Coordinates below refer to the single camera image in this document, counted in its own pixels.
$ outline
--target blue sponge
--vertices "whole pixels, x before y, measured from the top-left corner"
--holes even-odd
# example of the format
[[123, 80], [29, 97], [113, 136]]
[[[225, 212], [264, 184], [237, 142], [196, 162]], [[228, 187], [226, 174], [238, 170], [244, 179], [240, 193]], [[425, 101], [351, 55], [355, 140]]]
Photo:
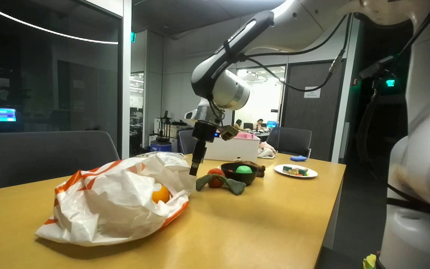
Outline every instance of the blue sponge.
[[295, 161], [295, 162], [303, 162], [303, 161], [306, 161], [307, 159], [308, 159], [307, 157], [301, 156], [301, 155], [290, 157], [290, 160]]

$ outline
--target led light strip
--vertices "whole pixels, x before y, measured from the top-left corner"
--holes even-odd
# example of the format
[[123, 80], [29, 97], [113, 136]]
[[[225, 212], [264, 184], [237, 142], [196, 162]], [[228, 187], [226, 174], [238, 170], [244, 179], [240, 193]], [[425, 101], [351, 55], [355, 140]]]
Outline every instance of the led light strip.
[[68, 34], [61, 34], [61, 33], [54, 32], [54, 31], [51, 31], [51, 30], [48, 30], [48, 29], [44, 29], [43, 27], [39, 27], [39, 26], [36, 26], [36, 25], [29, 24], [29, 23], [27, 23], [27, 22], [23, 22], [23, 21], [21, 21], [21, 20], [19, 20], [19, 19], [16, 19], [16, 18], [14, 18], [14, 17], [11, 17], [10, 15], [4, 14], [4, 13], [3, 13], [3, 12], [1, 12], [1, 11], [0, 11], [0, 15], [1, 15], [1, 16], [3, 16], [3, 17], [7, 17], [8, 19], [13, 20], [13, 21], [15, 21], [15, 22], [19, 22], [20, 24], [24, 24], [24, 25], [27, 25], [27, 26], [29, 26], [29, 27], [36, 28], [36, 29], [41, 30], [41, 31], [45, 31], [45, 32], [48, 32], [48, 33], [51, 33], [51, 34], [60, 35], [60, 36], [63, 36], [63, 37], [68, 37], [68, 38], [72, 38], [72, 39], [76, 39], [76, 40], [88, 41], [88, 42], [93, 42], [93, 43], [100, 43], [100, 44], [112, 44], [112, 45], [117, 45], [117, 44], [119, 44], [119, 42], [99, 41], [99, 40], [92, 40], [92, 39], [80, 38], [80, 37], [72, 36], [72, 35], [68, 35]]

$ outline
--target brown plush toy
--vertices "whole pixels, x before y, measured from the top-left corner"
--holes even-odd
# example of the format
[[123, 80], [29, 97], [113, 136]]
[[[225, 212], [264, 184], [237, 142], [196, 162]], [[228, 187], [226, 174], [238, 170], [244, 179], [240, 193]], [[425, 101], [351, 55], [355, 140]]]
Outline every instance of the brown plush toy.
[[243, 161], [243, 160], [236, 160], [235, 162], [252, 165], [258, 169], [258, 173], [256, 173], [257, 177], [264, 177], [265, 176], [265, 166], [264, 165], [258, 165], [252, 161]]

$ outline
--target plastic bag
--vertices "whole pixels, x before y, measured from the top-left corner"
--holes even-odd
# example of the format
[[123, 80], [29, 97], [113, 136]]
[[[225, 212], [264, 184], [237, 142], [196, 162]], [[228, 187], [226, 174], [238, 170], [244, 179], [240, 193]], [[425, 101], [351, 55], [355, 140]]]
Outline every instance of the plastic bag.
[[[36, 235], [87, 247], [136, 240], [168, 225], [195, 191], [184, 156], [158, 152], [89, 171], [79, 170], [55, 189], [54, 215]], [[156, 183], [167, 187], [167, 203], [152, 201]]]

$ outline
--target woman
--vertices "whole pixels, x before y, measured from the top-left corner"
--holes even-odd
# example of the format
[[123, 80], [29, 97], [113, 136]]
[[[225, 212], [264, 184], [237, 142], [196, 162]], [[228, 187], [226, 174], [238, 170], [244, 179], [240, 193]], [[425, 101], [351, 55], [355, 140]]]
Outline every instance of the woman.
[[241, 127], [241, 125], [242, 125], [242, 120], [237, 119], [237, 121], [235, 121], [235, 124], [233, 125], [233, 127], [239, 131], [244, 131], [244, 129]]
[[255, 130], [263, 130], [263, 127], [261, 126], [262, 123], [263, 123], [263, 119], [259, 119], [258, 121], [256, 121]]

